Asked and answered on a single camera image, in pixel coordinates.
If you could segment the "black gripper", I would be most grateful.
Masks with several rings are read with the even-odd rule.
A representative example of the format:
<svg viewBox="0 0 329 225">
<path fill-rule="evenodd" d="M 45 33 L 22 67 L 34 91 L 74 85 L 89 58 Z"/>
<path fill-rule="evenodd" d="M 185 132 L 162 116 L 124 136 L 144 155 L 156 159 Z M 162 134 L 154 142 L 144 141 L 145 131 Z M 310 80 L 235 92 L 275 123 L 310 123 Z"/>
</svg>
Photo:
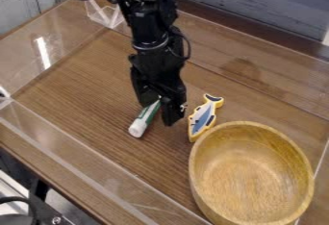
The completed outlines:
<svg viewBox="0 0 329 225">
<path fill-rule="evenodd" d="M 173 126 L 187 110 L 187 88 L 181 79 L 185 59 L 180 37 L 170 37 L 166 46 L 142 51 L 129 56 L 132 62 L 132 83 L 142 107 L 150 106 L 161 98 L 162 120 Z"/>
</svg>

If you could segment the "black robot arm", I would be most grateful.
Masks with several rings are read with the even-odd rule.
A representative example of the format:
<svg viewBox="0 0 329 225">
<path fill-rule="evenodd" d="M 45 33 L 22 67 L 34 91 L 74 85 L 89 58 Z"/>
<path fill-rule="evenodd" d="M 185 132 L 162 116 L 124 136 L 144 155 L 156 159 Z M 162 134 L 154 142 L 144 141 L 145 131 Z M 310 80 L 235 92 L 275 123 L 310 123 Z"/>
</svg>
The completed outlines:
<svg viewBox="0 0 329 225">
<path fill-rule="evenodd" d="M 142 106 L 161 104 L 162 120 L 174 125 L 185 116 L 187 86 L 181 70 L 192 47 L 176 26 L 176 0 L 108 0 L 120 6 L 132 29 L 136 53 L 129 56 L 130 77 Z"/>
</svg>

